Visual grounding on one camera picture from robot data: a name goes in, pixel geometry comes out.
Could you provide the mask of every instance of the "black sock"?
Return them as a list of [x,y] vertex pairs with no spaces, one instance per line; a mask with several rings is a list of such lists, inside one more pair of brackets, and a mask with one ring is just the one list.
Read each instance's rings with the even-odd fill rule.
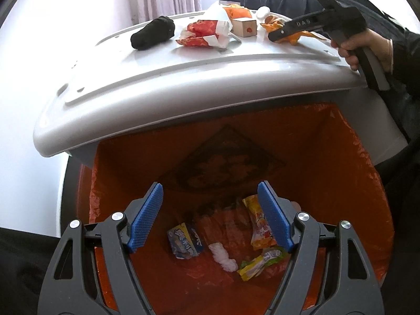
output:
[[130,40],[134,49],[145,50],[169,40],[174,36],[174,32],[174,21],[166,16],[160,16],[134,33]]

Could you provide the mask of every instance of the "white storage bin lid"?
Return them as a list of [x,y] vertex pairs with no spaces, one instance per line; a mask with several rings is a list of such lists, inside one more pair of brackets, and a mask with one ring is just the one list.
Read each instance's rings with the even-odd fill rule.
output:
[[39,117],[34,129],[39,153],[53,156],[211,110],[366,87],[329,41],[301,37],[297,46],[275,44],[259,26],[258,36],[232,40],[226,50],[178,45],[181,29],[202,13],[173,16],[175,36],[146,51],[134,50],[130,37],[147,23],[101,40]]

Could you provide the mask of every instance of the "silver screw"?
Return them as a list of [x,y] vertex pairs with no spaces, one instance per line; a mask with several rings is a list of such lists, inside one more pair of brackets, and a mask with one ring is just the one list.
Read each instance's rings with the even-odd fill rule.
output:
[[301,220],[301,221],[308,221],[309,220],[309,214],[305,213],[305,212],[300,212],[297,217]]
[[112,220],[121,220],[122,218],[124,218],[124,213],[123,212],[115,212],[112,215]]
[[342,221],[342,227],[344,228],[351,228],[351,224],[347,220]]
[[70,227],[71,228],[76,228],[79,225],[80,225],[80,221],[78,221],[77,219],[76,220],[73,220],[72,222],[70,222]]

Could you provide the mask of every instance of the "human hand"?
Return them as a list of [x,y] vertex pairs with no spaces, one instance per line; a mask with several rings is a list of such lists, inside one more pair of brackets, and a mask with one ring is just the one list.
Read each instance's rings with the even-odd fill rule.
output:
[[338,49],[339,56],[345,58],[347,64],[349,64],[354,71],[359,67],[359,60],[354,54],[350,54],[349,51],[359,47],[369,47],[373,54],[379,59],[384,71],[391,71],[391,41],[383,38],[373,30],[367,29],[362,33],[356,34],[343,42],[340,46],[335,41],[331,40],[331,46]]

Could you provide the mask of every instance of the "black sleeve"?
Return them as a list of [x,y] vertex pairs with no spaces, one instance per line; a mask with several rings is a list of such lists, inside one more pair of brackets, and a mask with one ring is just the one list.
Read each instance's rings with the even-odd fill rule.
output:
[[407,92],[420,95],[420,35],[408,30],[404,39],[392,40],[393,76],[407,86]]

